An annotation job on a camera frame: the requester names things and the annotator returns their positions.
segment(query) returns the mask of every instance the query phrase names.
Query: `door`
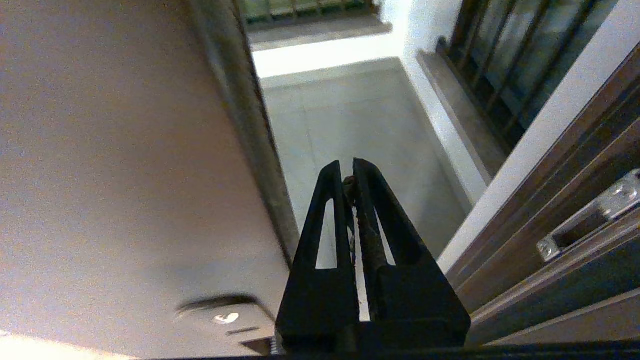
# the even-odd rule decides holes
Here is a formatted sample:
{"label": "door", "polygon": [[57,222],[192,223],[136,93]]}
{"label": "door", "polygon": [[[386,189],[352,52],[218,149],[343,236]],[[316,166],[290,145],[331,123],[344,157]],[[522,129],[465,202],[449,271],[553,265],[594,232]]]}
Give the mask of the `door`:
{"label": "door", "polygon": [[[467,345],[553,322],[640,286],[638,192],[619,183],[625,176],[638,180],[639,104],[636,45],[450,267],[447,278],[472,315]],[[583,209],[613,193],[634,202],[624,215]],[[545,247],[545,238],[565,250],[547,261],[543,253],[556,250]],[[616,321],[604,324],[615,328]]]}
{"label": "door", "polygon": [[143,358],[251,355],[240,342],[273,335],[255,304],[177,313],[229,293],[276,313],[289,275],[229,108],[239,95],[187,5],[3,3],[3,335]]}

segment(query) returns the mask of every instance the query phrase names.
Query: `brown wooden door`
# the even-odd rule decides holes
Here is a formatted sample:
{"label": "brown wooden door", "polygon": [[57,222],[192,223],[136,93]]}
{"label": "brown wooden door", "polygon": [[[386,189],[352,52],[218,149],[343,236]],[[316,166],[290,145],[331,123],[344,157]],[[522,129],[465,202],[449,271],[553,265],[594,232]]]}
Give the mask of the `brown wooden door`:
{"label": "brown wooden door", "polygon": [[[585,276],[587,270],[597,265],[596,259],[609,255],[618,256],[618,260],[608,258],[608,262],[599,266],[633,261],[633,257],[625,256],[638,252],[638,211],[600,224],[589,229],[588,236],[584,233],[574,239],[579,239],[582,245],[573,249],[580,248],[584,253],[580,261],[573,259],[570,268],[563,266],[570,262],[570,254],[575,255],[575,251],[545,263],[536,244],[625,174],[640,167],[639,104],[640,52],[636,47],[448,271],[447,278],[472,314],[469,345],[497,340],[638,287],[638,278],[632,273],[624,280],[627,282],[624,286],[601,282],[593,285],[590,293],[580,289],[580,286],[589,286],[588,283],[575,277]],[[632,229],[635,226],[634,231],[620,240],[628,246],[627,252],[615,252],[622,243],[614,240],[625,226]],[[617,245],[598,252],[598,256],[592,254],[612,241]],[[595,276],[607,271],[599,268],[589,274]],[[635,270],[628,267],[620,271]],[[549,273],[557,278],[547,279],[545,276]],[[572,293],[562,293],[563,286],[571,288]],[[592,298],[585,300],[588,294]],[[573,305],[559,306],[545,298],[561,296]]]}

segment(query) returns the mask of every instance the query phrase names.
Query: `white wall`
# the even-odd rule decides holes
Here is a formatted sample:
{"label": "white wall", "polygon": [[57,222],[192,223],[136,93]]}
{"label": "white wall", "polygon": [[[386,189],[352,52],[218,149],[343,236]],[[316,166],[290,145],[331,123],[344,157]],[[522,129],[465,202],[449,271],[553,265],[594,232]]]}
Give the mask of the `white wall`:
{"label": "white wall", "polygon": [[410,6],[403,8],[406,14],[404,21],[399,22],[399,26],[404,27],[404,47],[400,58],[427,112],[427,120],[442,143],[444,156],[451,162],[469,202],[475,204],[482,197],[487,183],[416,59],[419,50],[435,51],[439,37],[451,38],[461,5],[462,0],[413,0]]}
{"label": "white wall", "polygon": [[[403,19],[408,4],[409,0],[386,0],[381,5],[381,20],[394,27],[388,34],[256,51],[253,53],[253,61],[257,74],[260,78],[270,78],[398,57],[403,50]],[[399,30],[396,29],[396,24],[399,24]]]}

